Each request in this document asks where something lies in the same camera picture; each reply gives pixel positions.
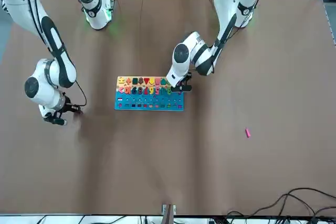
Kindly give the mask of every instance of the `robotic arm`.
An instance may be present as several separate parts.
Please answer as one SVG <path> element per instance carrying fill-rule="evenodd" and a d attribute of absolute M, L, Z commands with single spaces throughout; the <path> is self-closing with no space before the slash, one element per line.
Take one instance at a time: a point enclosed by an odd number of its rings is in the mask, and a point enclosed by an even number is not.
<path fill-rule="evenodd" d="M 110 0 L 81 0 L 87 21 L 94 29 L 103 28 L 110 20 Z M 61 116 L 67 111 L 80 113 L 79 105 L 58 87 L 70 88 L 76 82 L 76 69 L 60 34 L 46 14 L 40 0 L 2 0 L 12 19 L 23 28 L 39 36 L 53 59 L 41 59 L 34 73 L 25 82 L 25 93 L 39 105 L 42 117 L 52 124 L 66 125 Z"/>
<path fill-rule="evenodd" d="M 203 76 L 214 73 L 214 68 L 222 49 L 234 28 L 245 27 L 252 19 L 257 0 L 214 0 L 219 19 L 219 33 L 212 47 L 208 47 L 198 32 L 193 32 L 179 43 L 173 51 L 173 64 L 167 74 L 172 91 L 190 91 L 186 85 L 191 78 L 189 65 Z"/>

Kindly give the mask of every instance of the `brown mat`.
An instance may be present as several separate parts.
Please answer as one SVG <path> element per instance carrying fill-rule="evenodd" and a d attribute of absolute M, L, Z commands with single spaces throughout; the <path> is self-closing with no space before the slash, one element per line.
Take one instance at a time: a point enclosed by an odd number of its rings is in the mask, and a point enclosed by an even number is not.
<path fill-rule="evenodd" d="M 141 15 L 142 0 L 118 0 L 102 31 L 77 0 L 42 1 L 88 105 L 80 120 L 67 114 L 66 127 L 42 120 L 23 86 L 51 55 L 14 25 L 0 65 L 0 212 L 157 215 L 173 203 L 178 214 L 250 214 L 294 187 L 336 194 L 336 50 L 322 1 L 260 0 L 215 74 L 194 74 L 183 113 L 115 111 L 116 77 L 165 75 L 188 32 L 212 44 L 209 0 L 143 0 Z M 76 86 L 67 94 L 83 102 Z M 316 208 L 336 204 L 297 195 Z M 308 212 L 291 199 L 283 214 Z"/>

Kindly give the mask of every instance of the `black cable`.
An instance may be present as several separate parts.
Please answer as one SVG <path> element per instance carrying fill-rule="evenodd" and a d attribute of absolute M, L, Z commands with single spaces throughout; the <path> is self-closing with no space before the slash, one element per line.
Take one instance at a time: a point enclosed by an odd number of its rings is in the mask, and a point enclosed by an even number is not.
<path fill-rule="evenodd" d="M 40 31 L 39 31 L 39 29 L 37 27 L 36 21 L 35 21 L 35 17 L 34 17 L 34 14 L 33 14 L 32 4 L 31 4 L 30 0 L 27 0 L 27 2 L 28 2 L 28 6 L 29 6 L 29 12 L 30 12 L 30 14 L 32 16 L 32 19 L 33 19 L 33 22 L 34 22 L 34 25 L 35 25 L 35 29 L 37 30 L 38 35 L 40 36 L 41 40 L 45 44 L 45 41 L 43 40 L 42 34 L 40 33 Z"/>
<path fill-rule="evenodd" d="M 316 211 L 316 213 L 314 214 L 313 218 L 314 219 L 316 217 L 316 215 L 322 211 L 325 211 L 325 210 L 328 210 L 328 209 L 336 209 L 336 206 L 330 206 L 330 207 L 323 207 L 323 208 L 320 208 L 319 210 Z"/>
<path fill-rule="evenodd" d="M 41 22 L 40 22 L 40 17 L 39 17 L 39 14 L 38 14 L 38 9 L 37 9 L 37 0 L 34 0 L 34 2 L 35 2 L 35 10 L 36 10 L 37 21 L 38 21 L 38 24 L 40 26 L 41 33 L 43 33 L 43 29 L 42 29 L 42 25 L 41 25 Z"/>
<path fill-rule="evenodd" d="M 82 222 L 82 220 L 84 219 L 85 215 L 83 215 L 83 217 L 80 219 L 80 221 L 78 222 L 78 224 L 80 224 Z"/>
<path fill-rule="evenodd" d="M 316 191 L 316 192 L 321 193 L 321 194 L 323 194 L 323 195 L 325 195 L 325 196 L 328 196 L 328 197 L 330 197 L 330 198 L 336 199 L 336 197 L 333 196 L 333 195 L 331 195 L 331 194 L 327 194 L 327 193 L 325 193 L 325 192 L 323 192 L 323 191 L 320 191 L 320 190 L 317 190 L 317 189 L 314 189 L 314 188 L 310 188 L 310 187 L 298 187 L 298 188 L 294 188 L 294 189 L 290 190 L 290 191 L 288 192 L 288 194 L 292 193 L 293 191 L 298 191 L 298 190 L 310 190 L 310 191 Z M 283 206 L 282 206 L 282 208 L 281 208 L 281 210 L 280 210 L 280 212 L 279 212 L 279 215 L 282 214 L 282 211 L 283 211 L 283 209 L 284 209 L 284 207 L 285 207 L 287 198 L 288 198 L 288 196 L 286 196 L 285 199 L 284 199 L 284 201 L 283 201 L 284 204 L 283 204 Z"/>
<path fill-rule="evenodd" d="M 84 106 L 86 106 L 86 104 L 87 104 L 88 100 L 87 100 L 87 98 L 86 98 L 86 95 L 85 95 L 85 93 L 84 93 L 83 89 L 81 88 L 81 86 L 79 85 L 79 83 L 78 83 L 78 81 L 77 81 L 77 80 L 76 80 L 76 84 L 77 84 L 77 86 L 79 87 L 80 91 L 82 91 L 82 94 L 83 94 L 83 96 L 84 96 L 84 99 L 85 99 L 85 103 L 84 103 L 84 104 L 77 105 L 77 106 L 78 106 L 78 107 L 84 107 Z"/>
<path fill-rule="evenodd" d="M 47 218 L 46 215 L 44 215 L 36 224 L 40 224 L 45 218 Z"/>
<path fill-rule="evenodd" d="M 286 193 L 286 194 L 282 194 L 273 204 L 271 204 L 271 205 L 269 205 L 269 206 L 267 206 L 267 207 L 261 207 L 261 208 L 259 208 L 258 210 L 256 210 L 253 214 L 251 214 L 251 215 L 249 215 L 249 216 L 247 216 L 246 218 L 250 218 L 250 217 L 253 217 L 254 215 L 256 215 L 257 213 L 259 213 L 260 211 L 263 211 L 263 210 L 266 210 L 266 209 L 269 209 L 269 208 L 272 208 L 272 207 L 274 207 L 276 204 L 278 204 L 279 203 L 279 201 L 283 198 L 283 197 L 288 197 L 288 196 L 290 196 L 290 197 L 292 197 L 293 195 L 291 195 L 291 194 L 289 194 L 289 193 Z"/>
<path fill-rule="evenodd" d="M 119 220 L 121 220 L 121 219 L 123 219 L 123 218 L 125 218 L 126 216 L 122 216 L 122 217 L 120 217 L 120 218 L 118 218 L 118 219 L 116 219 L 116 220 L 114 220 L 113 222 L 94 222 L 94 223 L 91 223 L 91 224 L 113 224 L 113 223 L 116 223 L 117 221 L 119 221 Z"/>
<path fill-rule="evenodd" d="M 307 208 L 308 212 L 310 213 L 309 210 L 312 211 L 313 215 L 315 214 L 315 211 L 314 209 L 312 209 L 306 202 L 304 202 L 302 199 L 298 198 L 297 196 L 293 195 L 293 194 L 290 194 L 290 193 L 287 193 L 288 196 L 294 198 L 294 199 L 297 199 L 298 201 L 300 201 L 301 203 L 304 204 L 304 206 Z M 282 204 L 282 209 L 285 207 L 285 204 L 286 204 L 286 201 L 284 200 L 283 201 L 283 204 Z"/>

